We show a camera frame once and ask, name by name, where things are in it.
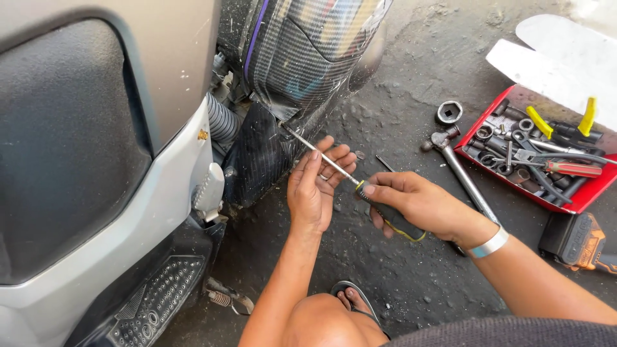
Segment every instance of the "red screwdriver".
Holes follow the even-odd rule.
[[[505,162],[505,159],[495,158],[494,161]],[[587,165],[587,164],[577,164],[573,162],[554,162],[554,161],[546,161],[544,163],[539,162],[526,162],[526,161],[512,161],[512,164],[522,164],[528,166],[538,166],[542,167],[542,169],[546,172],[558,172],[564,175],[572,175],[572,176],[583,176],[583,177],[598,177],[602,174],[602,168]]]

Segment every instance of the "toe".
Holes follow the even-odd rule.
[[[347,300],[347,298],[345,297],[345,293],[340,291],[336,293],[336,297],[339,298],[339,300],[341,300],[341,302],[343,303],[343,305],[345,305],[345,308],[348,311],[351,311],[351,304],[349,304],[349,300]]]
[[[362,297],[355,289],[351,287],[345,289],[345,296],[354,305],[356,309],[366,312],[368,314],[371,313],[371,310],[368,308],[364,300],[362,300]]]

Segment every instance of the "hammer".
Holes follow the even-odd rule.
[[[448,165],[450,165],[454,171],[454,174],[458,177],[458,180],[460,180],[464,189],[471,197],[471,200],[476,205],[478,211],[484,214],[488,219],[501,225],[499,219],[497,219],[497,216],[495,215],[495,212],[493,212],[489,206],[489,203],[486,199],[484,199],[484,196],[480,193],[478,186],[476,186],[471,177],[469,177],[469,174],[458,160],[456,154],[454,154],[454,150],[452,150],[452,147],[450,146],[450,140],[460,134],[461,132],[458,129],[458,126],[453,125],[443,132],[433,133],[430,140],[422,142],[420,148],[425,152],[428,152],[433,148],[440,151],[441,154],[444,155],[445,161],[448,162]]]

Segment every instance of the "footrest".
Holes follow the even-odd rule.
[[[107,339],[117,347],[149,347],[197,284],[204,264],[199,256],[169,257],[115,315]]]

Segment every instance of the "brass screw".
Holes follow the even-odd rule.
[[[203,129],[199,129],[199,133],[197,134],[198,140],[208,140],[208,132]]]

